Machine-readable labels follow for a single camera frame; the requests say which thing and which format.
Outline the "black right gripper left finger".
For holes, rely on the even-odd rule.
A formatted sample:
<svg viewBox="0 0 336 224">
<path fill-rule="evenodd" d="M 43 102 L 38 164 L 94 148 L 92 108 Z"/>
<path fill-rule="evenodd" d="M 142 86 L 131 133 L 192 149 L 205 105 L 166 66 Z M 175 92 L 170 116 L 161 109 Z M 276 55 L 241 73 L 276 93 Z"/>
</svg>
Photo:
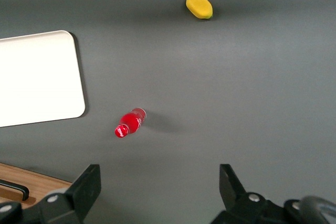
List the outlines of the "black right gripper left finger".
<svg viewBox="0 0 336 224">
<path fill-rule="evenodd" d="M 100 192 L 100 166 L 91 164 L 64 192 L 50 193 L 29 208 L 1 203 L 1 223 L 83 223 Z"/>
</svg>

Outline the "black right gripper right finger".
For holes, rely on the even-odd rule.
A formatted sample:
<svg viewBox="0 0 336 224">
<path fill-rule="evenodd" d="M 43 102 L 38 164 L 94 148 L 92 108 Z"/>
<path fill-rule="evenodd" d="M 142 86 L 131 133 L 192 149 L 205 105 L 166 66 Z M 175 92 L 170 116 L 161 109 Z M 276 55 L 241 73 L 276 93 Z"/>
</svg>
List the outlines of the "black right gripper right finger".
<svg viewBox="0 0 336 224">
<path fill-rule="evenodd" d="M 225 210 L 212 223 L 315 223 L 314 217 L 303 215 L 297 199 L 278 206 L 261 194 L 247 192 L 230 164 L 219 167 L 219 192 Z"/>
</svg>

